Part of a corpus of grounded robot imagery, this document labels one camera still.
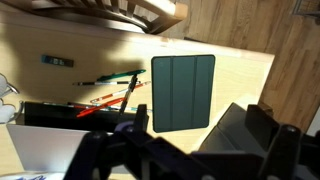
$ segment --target green pen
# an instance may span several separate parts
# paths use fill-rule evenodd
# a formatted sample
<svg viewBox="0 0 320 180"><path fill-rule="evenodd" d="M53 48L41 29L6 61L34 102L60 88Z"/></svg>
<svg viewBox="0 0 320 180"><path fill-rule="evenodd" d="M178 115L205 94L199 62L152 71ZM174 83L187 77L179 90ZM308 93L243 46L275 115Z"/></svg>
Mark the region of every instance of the green pen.
<svg viewBox="0 0 320 180"><path fill-rule="evenodd" d="M115 78L120 78L120 77L124 77L124 76L133 76L135 74L141 74L144 72L146 72L145 69L139 69L139 70L129 71L129 72L125 72L125 73L111 74L111 75L107 75L107 76L101 76L100 78L97 79L97 81L106 81L109 79L115 79Z"/></svg>

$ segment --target black object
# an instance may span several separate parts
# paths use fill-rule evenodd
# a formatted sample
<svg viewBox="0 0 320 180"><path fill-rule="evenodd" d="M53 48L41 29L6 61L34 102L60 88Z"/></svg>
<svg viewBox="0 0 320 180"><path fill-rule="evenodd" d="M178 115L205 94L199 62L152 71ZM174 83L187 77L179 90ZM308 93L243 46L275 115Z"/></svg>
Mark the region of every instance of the black object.
<svg viewBox="0 0 320 180"><path fill-rule="evenodd" d="M42 55L41 62L58 66L73 67L73 60L60 57Z"/></svg>
<svg viewBox="0 0 320 180"><path fill-rule="evenodd" d="M140 108L137 119L145 114ZM318 159L301 154L306 145L309 156L319 157L320 136L303 142L301 132L291 125L280 126L267 156L248 153L184 154L162 138L152 138L144 131L125 126L108 136L105 132L87 133L68 168L65 180L107 179L111 168L124 164L136 179L220 180L220 179L304 179L296 177L298 163L304 162L319 177Z"/></svg>
<svg viewBox="0 0 320 180"><path fill-rule="evenodd" d="M248 106L245 126L265 151L279 129L279 124L256 105Z"/></svg>
<svg viewBox="0 0 320 180"><path fill-rule="evenodd" d="M214 67L213 55L152 58L155 132L209 125Z"/></svg>
<svg viewBox="0 0 320 180"><path fill-rule="evenodd" d="M119 118L118 111L97 111L83 118L77 118L80 108L45 105L43 103L25 102L24 124L61 129L113 132L122 122L134 122L135 114L124 113ZM146 130L149 116L141 117L137 126Z"/></svg>
<svg viewBox="0 0 320 180"><path fill-rule="evenodd" d="M232 103L217 125L202 142L199 150L205 152L245 151L265 156L267 150L264 150L257 143L256 137L245 126L248 113L237 104ZM265 116L265 114L259 115L256 117L261 118L261 116Z"/></svg>

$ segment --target red pen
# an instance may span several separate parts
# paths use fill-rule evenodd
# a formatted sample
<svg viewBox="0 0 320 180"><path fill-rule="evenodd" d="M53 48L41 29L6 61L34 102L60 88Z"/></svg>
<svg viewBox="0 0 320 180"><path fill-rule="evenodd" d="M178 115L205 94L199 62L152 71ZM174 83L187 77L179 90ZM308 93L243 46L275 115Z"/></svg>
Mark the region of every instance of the red pen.
<svg viewBox="0 0 320 180"><path fill-rule="evenodd" d="M123 100L124 100L124 98L118 98L118 99L114 99L112 101L108 101L106 103L103 103L100 106L95 106L95 107L91 107L91 108L85 109L85 110L81 111L77 115L77 117L79 118L79 117L86 116L86 115L91 114L91 113L93 113L95 111L98 111L98 110L100 110L102 108L109 107L109 106L112 106L112 105L117 104L119 102L122 102Z"/></svg>
<svg viewBox="0 0 320 180"><path fill-rule="evenodd" d="M147 81L147 82L144 82L144 83L141 83L141 84L137 84L134 88L136 89L136 88L139 88L139 87L148 85L148 84L150 84L150 83L151 83L151 81ZM111 94L108 94L108 95L99 97L99 98L97 98L97 99L93 99L93 100L91 100L90 102L91 102L91 103L95 103L95 102L101 101L101 100L103 100L103 99L107 99L107 98L109 98L109 97L113 97L113 96L116 96L116 95L119 95L119 94L126 93L127 91L128 91L128 89L123 89L123 90L121 90L121 91L117 91L117 92L115 92L115 93L111 93Z"/></svg>

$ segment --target wooden desk surface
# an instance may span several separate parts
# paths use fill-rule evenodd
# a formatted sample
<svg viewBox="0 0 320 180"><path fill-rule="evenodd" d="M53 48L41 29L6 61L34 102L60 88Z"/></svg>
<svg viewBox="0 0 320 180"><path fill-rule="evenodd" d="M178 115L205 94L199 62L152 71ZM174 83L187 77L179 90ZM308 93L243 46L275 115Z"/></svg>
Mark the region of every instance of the wooden desk surface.
<svg viewBox="0 0 320 180"><path fill-rule="evenodd" d="M42 54L73 59L75 65L66 68L43 64ZM21 92L5 97L5 104L18 105L20 100L88 103L127 85L77 87L72 86L73 82L135 69L146 69L138 78L149 81L152 57L197 54L216 56L210 125L157 134L152 130L150 114L148 126L148 133L164 137L186 153L197 150L232 102L243 107L258 102L273 55L0 11L0 73ZM134 91L128 106L144 103L152 108L151 87ZM0 155L0 174L23 170L3 125Z"/></svg>

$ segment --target marker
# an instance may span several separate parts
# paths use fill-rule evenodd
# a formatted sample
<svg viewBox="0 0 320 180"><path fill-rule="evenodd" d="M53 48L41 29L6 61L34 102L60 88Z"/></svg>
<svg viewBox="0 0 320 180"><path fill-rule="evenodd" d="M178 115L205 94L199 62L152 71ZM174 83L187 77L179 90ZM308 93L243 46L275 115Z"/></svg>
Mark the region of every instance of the marker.
<svg viewBox="0 0 320 180"><path fill-rule="evenodd" d="M133 75L141 74L144 72L146 72L145 69L139 69L139 70L135 70L135 71L128 71L125 73L111 74L111 75L101 76L100 78L97 79L97 81L105 81L105 80L115 79L115 78L120 78L120 77L125 77L125 76L133 76Z"/></svg>
<svg viewBox="0 0 320 180"><path fill-rule="evenodd" d="M50 102L44 102L44 105L49 105L49 106L60 106L60 107L71 107L71 108L80 108L80 109L86 109L90 106L85 106L85 105L75 105L75 104L58 104L58 103L50 103Z"/></svg>

